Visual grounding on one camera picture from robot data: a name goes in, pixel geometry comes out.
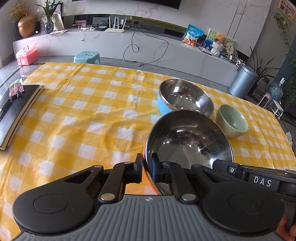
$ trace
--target hand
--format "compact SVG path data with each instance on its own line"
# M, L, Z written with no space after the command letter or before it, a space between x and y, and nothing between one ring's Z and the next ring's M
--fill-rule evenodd
M287 223L287 215L284 214L284 216L282 217L277 229L276 229L276 233L281 236L285 241L295 241L295 237L296 237L296 224L294 224L291 229L290 232L286 230L285 228L285 224Z

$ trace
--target glass vase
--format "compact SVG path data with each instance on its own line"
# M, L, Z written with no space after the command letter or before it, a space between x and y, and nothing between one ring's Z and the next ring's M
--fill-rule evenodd
M52 20L47 20L44 24L44 32L50 34L54 30L54 23Z

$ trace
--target book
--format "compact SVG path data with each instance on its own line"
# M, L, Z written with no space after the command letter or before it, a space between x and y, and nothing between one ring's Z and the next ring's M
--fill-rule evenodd
M9 104L9 108L0 118L0 150L6 150L21 121L44 89L43 85L24 85L23 87L23 95L19 98L13 97L12 101L9 102L8 89L0 99L0 107L7 104L7 102Z

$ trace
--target table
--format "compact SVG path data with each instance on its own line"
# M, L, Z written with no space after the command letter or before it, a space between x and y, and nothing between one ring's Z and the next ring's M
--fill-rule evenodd
M0 153L0 239L20 230L12 204L21 193L95 164L105 169L134 161L160 118L161 74L92 64L46 63L24 84L45 89L32 105L11 146ZM215 120L222 104L238 109L249 130L229 139L237 163L296 170L294 153L276 118L250 102L198 85L211 97ZM155 194L146 178L126 193Z

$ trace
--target picture frame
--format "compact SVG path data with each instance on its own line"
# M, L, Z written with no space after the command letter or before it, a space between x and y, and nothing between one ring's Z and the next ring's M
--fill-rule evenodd
M85 28L86 20L75 20L76 28Z
M279 9L283 12L287 19L289 19L289 21L293 23L296 13L296 7L289 0L280 0Z

